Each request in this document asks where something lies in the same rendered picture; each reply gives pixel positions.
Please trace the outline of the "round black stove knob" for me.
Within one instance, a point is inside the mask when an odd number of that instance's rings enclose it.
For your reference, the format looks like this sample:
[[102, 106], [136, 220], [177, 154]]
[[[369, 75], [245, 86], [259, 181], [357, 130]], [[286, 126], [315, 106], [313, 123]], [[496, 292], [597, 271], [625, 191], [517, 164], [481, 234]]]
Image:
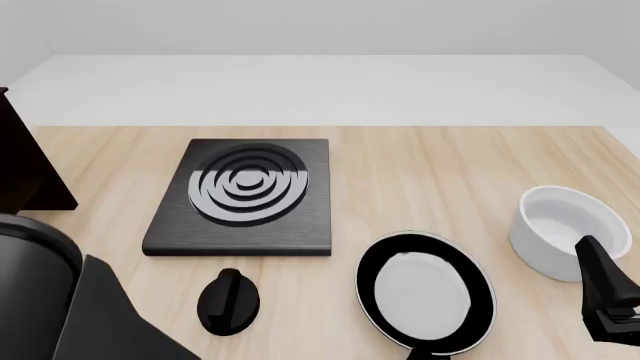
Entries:
[[247, 329], [260, 309], [258, 288], [238, 269], [222, 269], [202, 291], [197, 315], [207, 332], [217, 336], [236, 335]]

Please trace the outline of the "white round bowl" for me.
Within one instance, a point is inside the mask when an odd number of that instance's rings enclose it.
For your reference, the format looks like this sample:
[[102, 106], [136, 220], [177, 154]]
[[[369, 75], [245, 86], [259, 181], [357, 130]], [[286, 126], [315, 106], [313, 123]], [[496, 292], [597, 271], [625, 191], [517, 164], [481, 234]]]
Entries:
[[557, 281], [580, 282], [575, 245], [584, 236], [594, 236], [615, 261], [632, 247], [632, 233], [623, 218], [589, 194], [544, 185], [521, 195], [510, 242], [532, 269]]

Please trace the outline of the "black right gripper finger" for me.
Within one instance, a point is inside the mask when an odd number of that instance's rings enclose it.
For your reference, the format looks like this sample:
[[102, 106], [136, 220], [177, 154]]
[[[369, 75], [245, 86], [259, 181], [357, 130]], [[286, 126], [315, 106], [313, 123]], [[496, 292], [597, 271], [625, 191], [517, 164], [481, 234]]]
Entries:
[[615, 320], [637, 320], [640, 285], [617, 266], [594, 236], [583, 236], [575, 245], [582, 276], [582, 315], [595, 311]]

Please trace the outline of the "black frying pan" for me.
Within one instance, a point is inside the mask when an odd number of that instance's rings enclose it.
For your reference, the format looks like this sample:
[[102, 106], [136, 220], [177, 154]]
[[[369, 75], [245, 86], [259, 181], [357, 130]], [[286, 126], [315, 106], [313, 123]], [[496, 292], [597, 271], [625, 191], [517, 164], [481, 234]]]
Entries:
[[406, 360], [451, 360], [490, 334], [497, 299], [480, 263], [460, 245], [421, 231], [389, 233], [362, 254], [355, 290], [363, 313]]

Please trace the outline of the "dark wooden cabinet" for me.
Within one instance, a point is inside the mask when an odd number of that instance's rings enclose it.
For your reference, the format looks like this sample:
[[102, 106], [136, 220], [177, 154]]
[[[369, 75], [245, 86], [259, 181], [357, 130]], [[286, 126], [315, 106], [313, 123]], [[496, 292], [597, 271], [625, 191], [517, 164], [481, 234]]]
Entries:
[[0, 213], [72, 211], [78, 203], [0, 87]]

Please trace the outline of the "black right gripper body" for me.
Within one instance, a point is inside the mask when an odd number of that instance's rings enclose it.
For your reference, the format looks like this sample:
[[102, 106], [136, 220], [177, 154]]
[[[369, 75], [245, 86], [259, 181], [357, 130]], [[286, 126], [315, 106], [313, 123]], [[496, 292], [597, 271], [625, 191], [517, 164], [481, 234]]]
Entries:
[[602, 302], [582, 302], [582, 318], [595, 342], [640, 344], [640, 313], [635, 308], [640, 299], [606, 305]]

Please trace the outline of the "flat black stove plate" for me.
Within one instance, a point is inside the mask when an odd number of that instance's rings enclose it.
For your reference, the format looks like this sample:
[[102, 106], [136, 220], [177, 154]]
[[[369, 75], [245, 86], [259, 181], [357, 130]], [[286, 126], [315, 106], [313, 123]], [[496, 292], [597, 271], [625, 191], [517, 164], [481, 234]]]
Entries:
[[193, 139], [142, 242], [152, 256], [328, 256], [329, 141]]

